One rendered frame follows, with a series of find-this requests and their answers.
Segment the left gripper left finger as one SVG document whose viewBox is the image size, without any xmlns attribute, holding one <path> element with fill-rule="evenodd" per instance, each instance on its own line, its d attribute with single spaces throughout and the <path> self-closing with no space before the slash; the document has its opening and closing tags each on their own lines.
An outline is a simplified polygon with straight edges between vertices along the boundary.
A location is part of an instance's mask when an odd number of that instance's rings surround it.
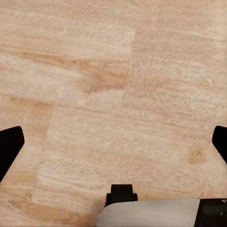
<svg viewBox="0 0 227 227">
<path fill-rule="evenodd" d="M 21 126 L 0 131 L 0 182 L 25 143 Z"/>
</svg>

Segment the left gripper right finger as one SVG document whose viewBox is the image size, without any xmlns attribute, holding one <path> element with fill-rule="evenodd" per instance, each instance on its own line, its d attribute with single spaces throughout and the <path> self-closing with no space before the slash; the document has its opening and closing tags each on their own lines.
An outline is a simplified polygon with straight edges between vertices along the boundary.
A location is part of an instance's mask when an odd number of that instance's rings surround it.
<svg viewBox="0 0 227 227">
<path fill-rule="evenodd" d="M 211 142 L 227 164 L 227 128 L 216 126 Z"/>
</svg>

